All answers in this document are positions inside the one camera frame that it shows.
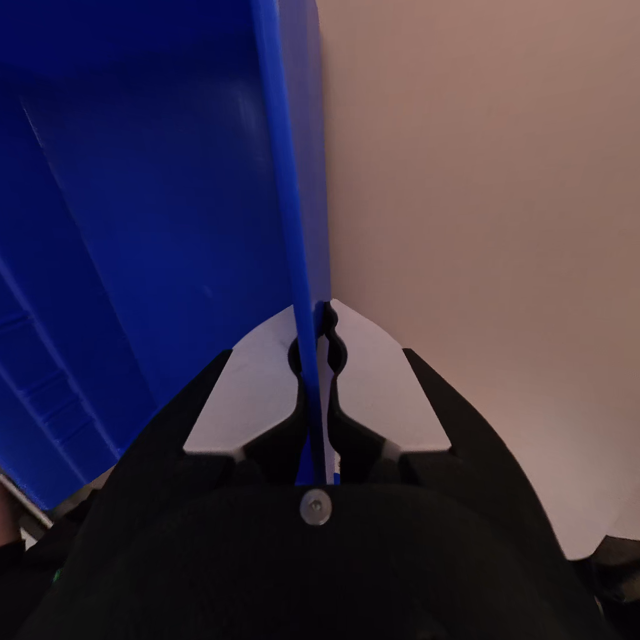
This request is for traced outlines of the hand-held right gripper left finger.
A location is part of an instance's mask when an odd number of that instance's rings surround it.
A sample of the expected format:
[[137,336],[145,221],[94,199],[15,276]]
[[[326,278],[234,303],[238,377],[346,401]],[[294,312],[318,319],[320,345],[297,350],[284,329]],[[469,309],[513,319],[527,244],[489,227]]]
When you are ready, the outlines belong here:
[[307,394],[291,305],[233,347],[183,450],[252,461],[267,482],[293,484],[306,440]]

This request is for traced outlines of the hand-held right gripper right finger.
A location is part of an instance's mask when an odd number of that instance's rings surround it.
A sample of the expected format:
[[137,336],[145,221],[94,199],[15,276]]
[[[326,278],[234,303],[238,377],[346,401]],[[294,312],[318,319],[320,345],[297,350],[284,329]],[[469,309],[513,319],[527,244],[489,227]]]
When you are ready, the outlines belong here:
[[338,299],[325,304],[332,372],[327,428],[340,482],[364,483],[380,460],[448,452],[451,441],[401,345]]

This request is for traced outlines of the blue plastic bin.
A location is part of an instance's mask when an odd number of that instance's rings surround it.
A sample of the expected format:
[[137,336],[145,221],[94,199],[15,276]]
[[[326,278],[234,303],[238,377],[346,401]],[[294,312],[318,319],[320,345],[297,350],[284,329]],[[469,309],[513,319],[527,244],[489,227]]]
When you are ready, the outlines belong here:
[[57,507],[293,310],[324,479],[315,1],[1,2],[1,469]]

